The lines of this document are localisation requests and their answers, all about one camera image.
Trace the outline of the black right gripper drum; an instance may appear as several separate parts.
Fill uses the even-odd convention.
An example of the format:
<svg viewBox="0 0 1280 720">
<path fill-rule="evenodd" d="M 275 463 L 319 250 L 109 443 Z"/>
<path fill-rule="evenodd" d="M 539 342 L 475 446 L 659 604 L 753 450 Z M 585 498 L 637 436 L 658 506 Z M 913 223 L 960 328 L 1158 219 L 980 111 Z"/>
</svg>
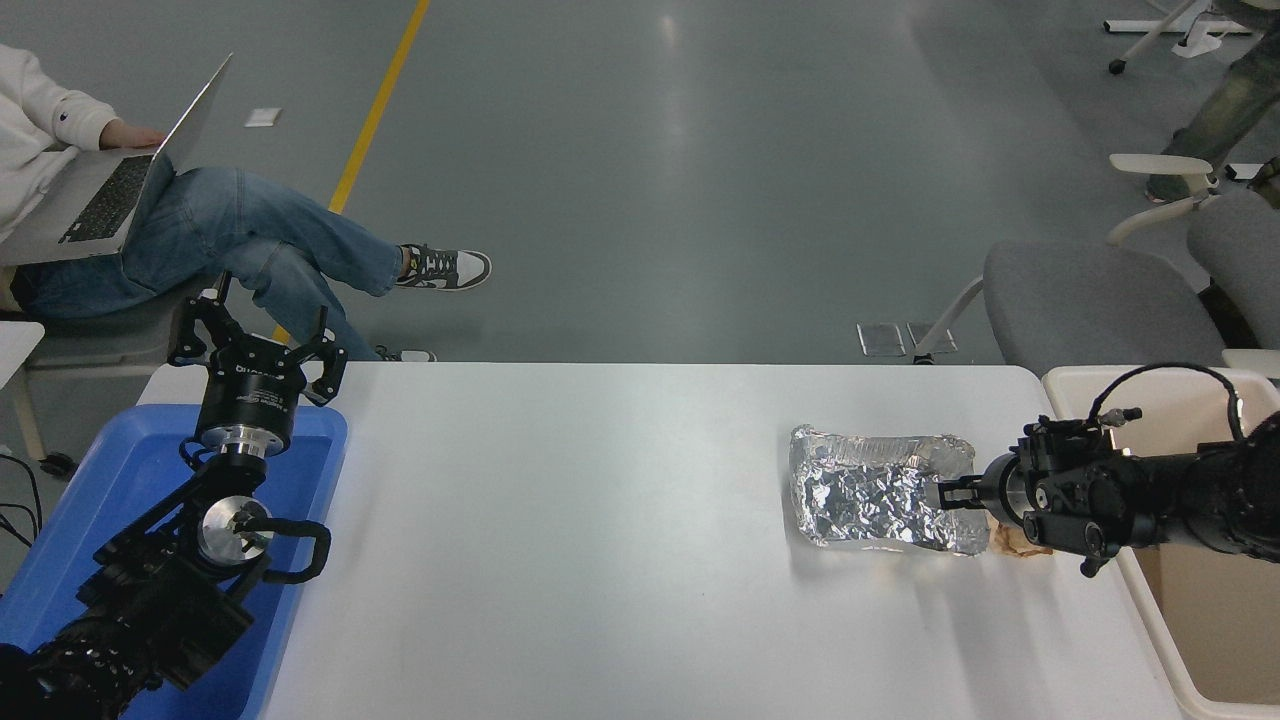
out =
<svg viewBox="0 0 1280 720">
<path fill-rule="evenodd" d="M 987 466 L 978 480 L 978 500 L 998 523 L 1014 523 L 1006 495 L 1012 469 L 1014 456 L 1001 455 Z"/>
</svg>

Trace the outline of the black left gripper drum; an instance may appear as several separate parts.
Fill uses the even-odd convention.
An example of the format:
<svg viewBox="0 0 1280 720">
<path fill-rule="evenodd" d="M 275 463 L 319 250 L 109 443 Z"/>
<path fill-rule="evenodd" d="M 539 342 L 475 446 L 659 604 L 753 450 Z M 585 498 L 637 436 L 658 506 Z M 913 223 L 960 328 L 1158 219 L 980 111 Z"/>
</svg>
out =
<svg viewBox="0 0 1280 720">
<path fill-rule="evenodd" d="M 196 430 L 242 425 L 292 432 L 306 379 L 289 351 L 256 334 L 211 351 Z"/>
</svg>

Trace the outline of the person's hand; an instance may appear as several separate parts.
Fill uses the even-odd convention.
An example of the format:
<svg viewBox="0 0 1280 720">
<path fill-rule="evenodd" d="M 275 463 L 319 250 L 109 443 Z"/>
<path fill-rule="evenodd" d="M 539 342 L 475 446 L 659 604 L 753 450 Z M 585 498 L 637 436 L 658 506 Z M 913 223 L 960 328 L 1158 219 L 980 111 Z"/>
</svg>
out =
<svg viewBox="0 0 1280 720">
<path fill-rule="evenodd" d="M 125 123 L 120 118 L 111 119 L 102 127 L 99 136 L 100 150 L 148 149 L 164 142 L 166 132 Z"/>
</svg>

